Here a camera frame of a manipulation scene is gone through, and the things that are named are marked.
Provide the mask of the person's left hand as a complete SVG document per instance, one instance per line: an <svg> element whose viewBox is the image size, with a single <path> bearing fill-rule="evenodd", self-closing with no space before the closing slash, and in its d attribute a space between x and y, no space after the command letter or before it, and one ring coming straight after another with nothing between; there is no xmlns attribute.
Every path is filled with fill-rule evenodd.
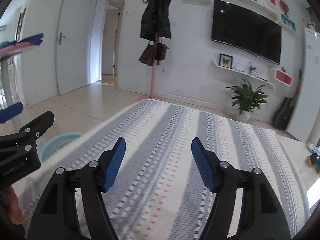
<svg viewBox="0 0 320 240"><path fill-rule="evenodd" d="M1 207L13 224L22 224L24 218L18 204L17 195L12 186L1 191Z"/></svg>

